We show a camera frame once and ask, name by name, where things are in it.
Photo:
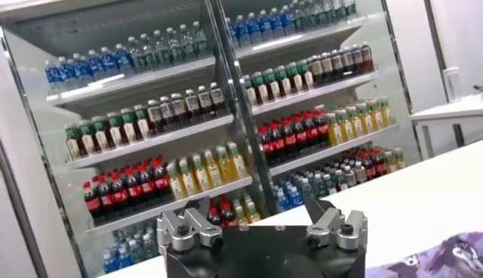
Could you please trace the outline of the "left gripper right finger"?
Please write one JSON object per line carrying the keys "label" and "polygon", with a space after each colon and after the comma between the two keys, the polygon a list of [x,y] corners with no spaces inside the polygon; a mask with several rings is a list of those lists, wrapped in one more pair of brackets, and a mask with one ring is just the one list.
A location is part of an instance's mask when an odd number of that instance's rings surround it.
{"label": "left gripper right finger", "polygon": [[306,228],[306,244],[320,249],[335,243],[343,251],[367,248],[368,218],[362,211],[352,210],[346,217],[331,202],[314,199],[305,204],[312,224]]}

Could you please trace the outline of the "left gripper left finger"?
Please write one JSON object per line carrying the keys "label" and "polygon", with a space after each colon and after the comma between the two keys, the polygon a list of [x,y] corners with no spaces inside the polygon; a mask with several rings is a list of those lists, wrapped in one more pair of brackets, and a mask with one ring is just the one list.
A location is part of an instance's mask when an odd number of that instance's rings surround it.
{"label": "left gripper left finger", "polygon": [[223,229],[208,220],[211,200],[209,196],[188,201],[180,210],[163,211],[157,217],[158,252],[166,253],[169,247],[175,252],[188,252],[195,240],[202,247],[220,250],[223,246]]}

